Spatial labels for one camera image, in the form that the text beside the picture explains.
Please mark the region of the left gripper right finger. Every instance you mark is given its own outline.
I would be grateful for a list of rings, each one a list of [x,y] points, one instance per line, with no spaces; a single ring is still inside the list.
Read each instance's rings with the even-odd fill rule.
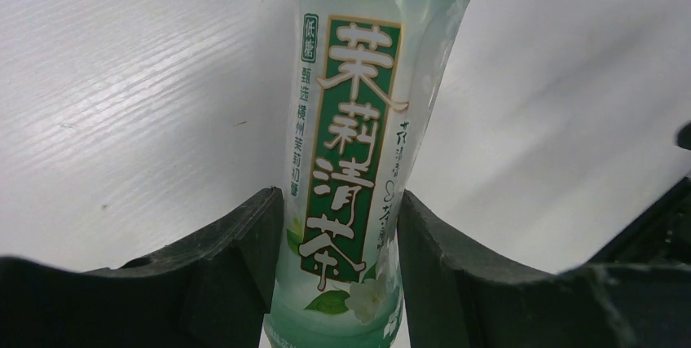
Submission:
[[[612,242],[559,274],[487,248],[407,192],[398,218],[414,347],[687,347],[690,266]]]

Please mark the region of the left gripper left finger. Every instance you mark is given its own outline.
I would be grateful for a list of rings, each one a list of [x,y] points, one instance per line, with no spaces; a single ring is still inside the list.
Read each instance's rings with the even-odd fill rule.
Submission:
[[[257,347],[271,310],[283,196],[229,214],[111,269],[1,260],[4,347]]]

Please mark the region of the green tea bottle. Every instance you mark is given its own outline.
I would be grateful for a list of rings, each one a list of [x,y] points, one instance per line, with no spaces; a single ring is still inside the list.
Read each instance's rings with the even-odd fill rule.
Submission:
[[[389,347],[396,225],[470,0],[295,0],[273,347]]]

